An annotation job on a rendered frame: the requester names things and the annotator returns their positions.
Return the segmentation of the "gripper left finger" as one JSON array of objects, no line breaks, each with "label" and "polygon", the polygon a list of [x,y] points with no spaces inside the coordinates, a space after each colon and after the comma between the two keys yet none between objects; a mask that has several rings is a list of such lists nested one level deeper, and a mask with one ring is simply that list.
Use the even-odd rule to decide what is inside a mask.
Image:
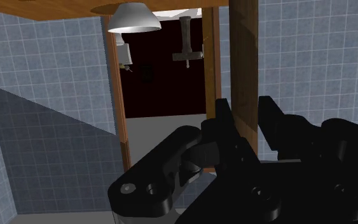
[{"label": "gripper left finger", "polygon": [[204,168],[231,173],[258,156],[235,126],[226,99],[216,100],[215,118],[200,127],[183,125],[122,174],[107,191],[112,212],[129,218],[166,215]]}]

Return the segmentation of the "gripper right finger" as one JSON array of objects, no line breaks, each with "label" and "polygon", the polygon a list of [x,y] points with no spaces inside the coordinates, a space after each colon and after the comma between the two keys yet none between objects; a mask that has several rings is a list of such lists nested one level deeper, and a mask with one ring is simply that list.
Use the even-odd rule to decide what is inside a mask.
[{"label": "gripper right finger", "polygon": [[320,125],[285,114],[270,96],[258,99],[258,125],[285,166],[292,214],[304,219],[358,219],[358,124]]}]

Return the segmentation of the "wooden door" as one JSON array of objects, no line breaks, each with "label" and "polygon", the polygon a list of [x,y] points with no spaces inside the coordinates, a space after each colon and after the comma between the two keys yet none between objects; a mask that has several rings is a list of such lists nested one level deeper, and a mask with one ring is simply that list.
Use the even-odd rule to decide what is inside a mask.
[{"label": "wooden door", "polygon": [[258,0],[229,0],[231,111],[258,152]]}]

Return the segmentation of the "white box-shaped fixture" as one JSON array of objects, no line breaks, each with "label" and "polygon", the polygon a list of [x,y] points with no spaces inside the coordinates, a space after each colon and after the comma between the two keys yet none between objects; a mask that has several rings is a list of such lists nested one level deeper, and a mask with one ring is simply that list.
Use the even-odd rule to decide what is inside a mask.
[{"label": "white box-shaped fixture", "polygon": [[116,38],[116,49],[118,52],[118,63],[120,69],[132,72],[130,65],[132,64],[132,58],[130,55],[129,44],[125,43],[120,33],[114,34]]}]

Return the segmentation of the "grey T-shaped fixture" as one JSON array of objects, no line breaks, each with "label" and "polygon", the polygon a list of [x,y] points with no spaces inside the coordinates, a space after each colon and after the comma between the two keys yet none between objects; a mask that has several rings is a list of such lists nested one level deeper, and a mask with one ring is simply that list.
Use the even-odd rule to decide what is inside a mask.
[{"label": "grey T-shaped fixture", "polygon": [[173,61],[185,61],[186,68],[189,69],[189,62],[191,60],[199,60],[203,58],[203,52],[194,52],[191,47],[191,17],[183,16],[179,18],[181,23],[181,36],[182,36],[182,52],[173,53]]}]

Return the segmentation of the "wooden table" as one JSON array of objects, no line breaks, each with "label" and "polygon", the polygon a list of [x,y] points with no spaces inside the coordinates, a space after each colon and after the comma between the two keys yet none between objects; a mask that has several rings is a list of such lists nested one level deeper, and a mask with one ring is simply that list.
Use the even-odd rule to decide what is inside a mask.
[{"label": "wooden table", "polygon": [[31,20],[112,15],[123,3],[144,3],[151,11],[227,6],[228,0],[0,0],[0,13]]}]

